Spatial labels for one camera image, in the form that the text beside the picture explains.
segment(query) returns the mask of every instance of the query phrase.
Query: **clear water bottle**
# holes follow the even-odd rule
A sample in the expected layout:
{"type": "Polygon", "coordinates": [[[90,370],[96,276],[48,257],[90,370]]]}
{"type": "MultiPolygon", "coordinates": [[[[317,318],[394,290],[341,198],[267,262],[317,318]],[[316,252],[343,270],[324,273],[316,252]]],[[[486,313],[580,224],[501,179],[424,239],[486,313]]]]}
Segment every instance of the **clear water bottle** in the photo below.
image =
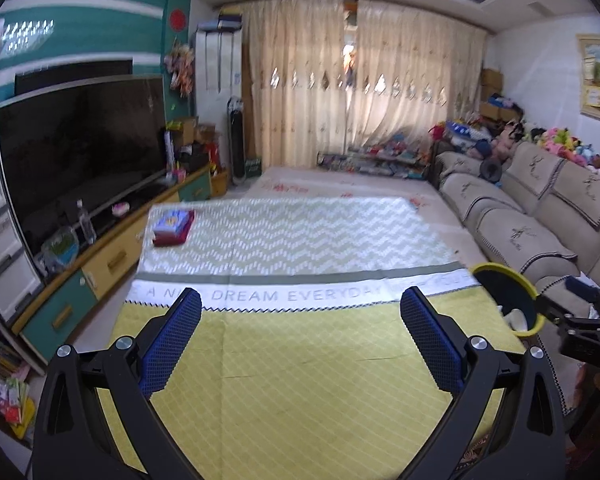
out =
{"type": "Polygon", "coordinates": [[[93,228],[89,213],[82,205],[82,200],[78,200],[78,222],[80,222],[84,239],[89,245],[93,245],[96,241],[96,229],[93,228]]]}

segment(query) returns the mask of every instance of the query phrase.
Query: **green box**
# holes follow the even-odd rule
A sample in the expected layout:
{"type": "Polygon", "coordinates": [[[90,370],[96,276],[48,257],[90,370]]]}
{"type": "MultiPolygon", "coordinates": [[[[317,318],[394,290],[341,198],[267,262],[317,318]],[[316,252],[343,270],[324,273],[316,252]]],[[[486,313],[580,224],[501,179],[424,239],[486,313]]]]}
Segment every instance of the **green box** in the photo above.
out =
{"type": "Polygon", "coordinates": [[[244,163],[244,173],[247,178],[260,176],[262,174],[262,159],[248,158],[244,163]]]}

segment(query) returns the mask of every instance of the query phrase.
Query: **silver bolt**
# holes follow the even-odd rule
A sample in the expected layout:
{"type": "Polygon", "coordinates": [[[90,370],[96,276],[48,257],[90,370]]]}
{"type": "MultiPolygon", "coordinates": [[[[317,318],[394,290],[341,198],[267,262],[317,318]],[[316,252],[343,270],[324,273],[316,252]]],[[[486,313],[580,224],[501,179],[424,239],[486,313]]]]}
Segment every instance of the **silver bolt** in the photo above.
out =
{"type": "Polygon", "coordinates": [[[71,353],[71,347],[69,345],[62,345],[56,354],[58,357],[67,357],[71,353]]]}
{"type": "Polygon", "coordinates": [[[535,357],[536,359],[542,359],[544,357],[544,352],[537,346],[532,346],[529,352],[531,353],[531,357],[535,357]]]}
{"type": "Polygon", "coordinates": [[[116,341],[116,348],[118,350],[126,350],[133,344],[133,342],[133,339],[125,335],[116,341]]]}
{"type": "Polygon", "coordinates": [[[476,336],[471,338],[471,346],[476,350],[484,350],[487,348],[487,341],[485,338],[476,336]]]}

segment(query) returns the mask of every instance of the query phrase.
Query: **sofa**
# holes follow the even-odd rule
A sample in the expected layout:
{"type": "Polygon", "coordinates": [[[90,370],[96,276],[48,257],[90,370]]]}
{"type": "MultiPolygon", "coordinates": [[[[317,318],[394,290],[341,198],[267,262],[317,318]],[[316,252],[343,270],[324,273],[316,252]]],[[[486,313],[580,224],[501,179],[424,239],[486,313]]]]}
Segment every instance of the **sofa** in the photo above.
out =
{"type": "Polygon", "coordinates": [[[441,153],[436,165],[440,195],[485,256],[587,317],[589,304],[564,279],[584,272],[600,285],[600,177],[529,142],[515,147],[497,186],[460,153],[441,153]]]}

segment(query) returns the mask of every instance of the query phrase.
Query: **sheer curtain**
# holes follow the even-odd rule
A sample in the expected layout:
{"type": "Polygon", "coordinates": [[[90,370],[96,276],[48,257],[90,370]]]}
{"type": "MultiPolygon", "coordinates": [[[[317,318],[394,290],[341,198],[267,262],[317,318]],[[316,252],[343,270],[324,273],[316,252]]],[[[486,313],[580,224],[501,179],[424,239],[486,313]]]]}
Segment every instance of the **sheer curtain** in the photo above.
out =
{"type": "Polygon", "coordinates": [[[356,85],[347,142],[429,142],[438,121],[472,110],[487,33],[433,12],[358,2],[356,85]]]}
{"type": "Polygon", "coordinates": [[[342,152],[342,0],[248,2],[243,16],[263,166],[310,168],[318,151],[342,152]]]}

